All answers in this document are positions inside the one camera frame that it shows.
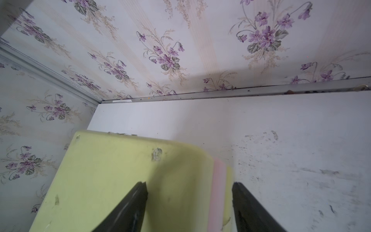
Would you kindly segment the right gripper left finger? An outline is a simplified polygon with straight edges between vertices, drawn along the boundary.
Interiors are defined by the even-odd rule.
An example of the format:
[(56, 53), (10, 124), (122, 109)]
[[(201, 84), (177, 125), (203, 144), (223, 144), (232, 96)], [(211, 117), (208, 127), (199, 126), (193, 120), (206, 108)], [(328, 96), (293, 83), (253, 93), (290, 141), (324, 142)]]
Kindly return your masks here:
[(93, 232), (141, 231), (147, 199), (146, 183), (138, 182)]

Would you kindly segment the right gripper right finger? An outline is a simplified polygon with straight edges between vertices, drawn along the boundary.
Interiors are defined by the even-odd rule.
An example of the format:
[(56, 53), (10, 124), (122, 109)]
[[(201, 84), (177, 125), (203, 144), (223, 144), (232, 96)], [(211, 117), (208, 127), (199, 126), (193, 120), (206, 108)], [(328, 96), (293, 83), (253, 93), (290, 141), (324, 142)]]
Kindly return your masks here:
[(238, 232), (286, 232), (241, 182), (233, 184), (232, 197)]

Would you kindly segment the yellow green drawer cabinet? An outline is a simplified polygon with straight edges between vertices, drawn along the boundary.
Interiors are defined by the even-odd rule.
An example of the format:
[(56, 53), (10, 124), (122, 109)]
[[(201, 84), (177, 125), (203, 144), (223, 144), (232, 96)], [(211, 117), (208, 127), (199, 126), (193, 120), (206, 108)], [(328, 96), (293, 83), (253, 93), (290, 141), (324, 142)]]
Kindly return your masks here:
[(91, 232), (138, 183), (148, 198), (144, 232), (230, 232), (232, 169), (177, 141), (75, 133), (32, 232)]

